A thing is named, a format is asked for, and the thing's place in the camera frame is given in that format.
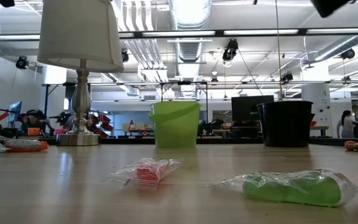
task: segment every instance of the green object in plastic bag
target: green object in plastic bag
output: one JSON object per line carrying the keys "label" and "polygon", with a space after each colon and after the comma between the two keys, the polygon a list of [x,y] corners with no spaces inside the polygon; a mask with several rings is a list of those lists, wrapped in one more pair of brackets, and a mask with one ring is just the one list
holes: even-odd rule
{"label": "green object in plastic bag", "polygon": [[152,105],[155,144],[159,148],[196,147],[201,105],[197,102],[161,102]]}
{"label": "green object in plastic bag", "polygon": [[226,179],[210,186],[242,192],[252,199],[325,207],[340,207],[358,193],[358,187],[345,175],[330,170],[287,174],[258,172]]}

